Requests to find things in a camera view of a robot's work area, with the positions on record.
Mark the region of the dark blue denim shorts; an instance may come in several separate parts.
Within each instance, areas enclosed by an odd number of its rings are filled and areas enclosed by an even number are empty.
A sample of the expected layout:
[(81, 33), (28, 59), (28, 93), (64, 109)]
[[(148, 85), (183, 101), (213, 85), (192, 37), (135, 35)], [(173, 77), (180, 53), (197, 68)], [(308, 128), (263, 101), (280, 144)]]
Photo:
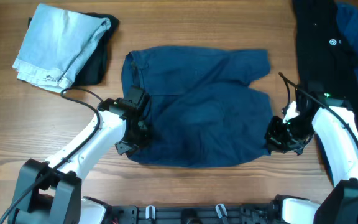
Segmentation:
[(151, 141), (129, 155), (140, 164), (228, 167), (269, 155), (273, 111), (251, 83), (270, 72), (265, 49), (161, 46), (126, 55), (122, 89), (150, 95), (145, 122)]

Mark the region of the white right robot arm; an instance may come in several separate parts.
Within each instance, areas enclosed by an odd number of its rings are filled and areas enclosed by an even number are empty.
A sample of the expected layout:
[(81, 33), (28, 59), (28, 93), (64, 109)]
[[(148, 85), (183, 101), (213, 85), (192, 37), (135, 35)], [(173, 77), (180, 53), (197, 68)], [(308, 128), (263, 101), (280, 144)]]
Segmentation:
[(310, 113), (299, 113), (296, 102), (292, 102), (285, 107), (284, 115), (273, 117), (268, 126), (268, 148), (301, 154), (317, 136), (334, 188), (321, 204), (281, 198), (279, 218), (285, 223), (358, 223), (358, 132), (353, 112), (342, 105), (318, 105)]

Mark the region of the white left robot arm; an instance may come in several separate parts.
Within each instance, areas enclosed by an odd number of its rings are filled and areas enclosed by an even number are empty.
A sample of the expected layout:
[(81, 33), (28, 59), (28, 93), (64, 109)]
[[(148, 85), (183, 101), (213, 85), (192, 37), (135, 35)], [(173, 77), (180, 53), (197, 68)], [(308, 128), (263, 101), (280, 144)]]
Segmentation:
[(141, 116), (148, 101), (148, 97), (108, 98), (63, 149), (43, 162), (29, 159), (20, 169), (12, 204), (0, 222), (111, 223), (111, 207), (82, 196), (82, 183), (111, 147), (120, 155), (130, 154), (146, 142)]

